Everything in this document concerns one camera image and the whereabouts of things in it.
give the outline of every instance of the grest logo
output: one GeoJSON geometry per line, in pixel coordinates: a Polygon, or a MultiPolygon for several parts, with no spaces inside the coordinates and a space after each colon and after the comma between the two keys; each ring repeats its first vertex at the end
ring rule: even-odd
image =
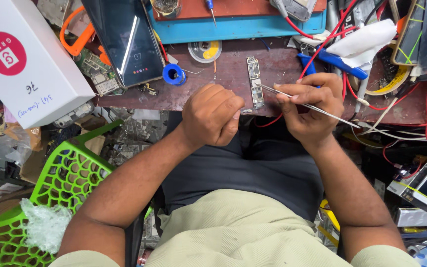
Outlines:
{"type": "Polygon", "coordinates": [[[21,42],[13,35],[0,31],[0,73],[13,76],[26,67],[27,55],[21,42]]]}

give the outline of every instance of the black pants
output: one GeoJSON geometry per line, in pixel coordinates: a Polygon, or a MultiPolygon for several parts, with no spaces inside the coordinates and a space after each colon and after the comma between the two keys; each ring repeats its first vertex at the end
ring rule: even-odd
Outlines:
{"type": "MultiPolygon", "coordinates": [[[[170,112],[166,135],[181,120],[181,112],[170,112]]],[[[162,183],[165,212],[217,189],[236,189],[274,198],[313,222],[323,186],[312,157],[287,132],[284,120],[264,128],[253,125],[251,131],[253,142],[245,153],[237,133],[227,146],[206,145],[175,167],[162,183]]]]}

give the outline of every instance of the right hand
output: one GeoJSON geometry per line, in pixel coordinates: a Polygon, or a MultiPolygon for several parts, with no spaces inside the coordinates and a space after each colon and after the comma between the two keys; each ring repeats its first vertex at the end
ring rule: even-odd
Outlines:
{"type": "Polygon", "coordinates": [[[334,139],[332,130],[338,120],[315,110],[298,114],[296,105],[311,104],[340,117],[344,107],[342,80],[339,76],[331,73],[311,74],[296,81],[294,85],[275,85],[275,89],[292,95],[289,98],[284,94],[277,94],[276,98],[283,111],[288,131],[302,143],[306,150],[311,152],[310,150],[334,139]]]}
{"type": "Polygon", "coordinates": [[[221,85],[206,84],[190,96],[182,110],[182,129],[194,148],[226,146],[238,131],[243,98],[221,85]]]}

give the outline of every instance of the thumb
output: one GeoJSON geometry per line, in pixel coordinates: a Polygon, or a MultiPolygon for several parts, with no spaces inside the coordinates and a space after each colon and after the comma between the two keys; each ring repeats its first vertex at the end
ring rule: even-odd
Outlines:
{"type": "Polygon", "coordinates": [[[279,102],[281,111],[283,112],[284,119],[287,124],[297,124],[299,123],[298,109],[294,103],[291,103],[289,97],[284,94],[277,94],[276,99],[279,102]]]}
{"type": "Polygon", "coordinates": [[[240,110],[223,126],[220,136],[215,143],[216,146],[226,146],[238,131],[238,119],[240,118],[240,110]]]}

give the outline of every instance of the sleeve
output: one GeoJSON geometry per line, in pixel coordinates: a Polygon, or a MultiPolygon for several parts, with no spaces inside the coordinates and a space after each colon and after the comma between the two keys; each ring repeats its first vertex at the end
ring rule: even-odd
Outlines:
{"type": "Polygon", "coordinates": [[[120,267],[110,257],[96,251],[80,250],[57,258],[50,267],[120,267]]]}
{"type": "Polygon", "coordinates": [[[353,257],[353,267],[421,267],[412,256],[394,246],[366,247],[353,257]]]}

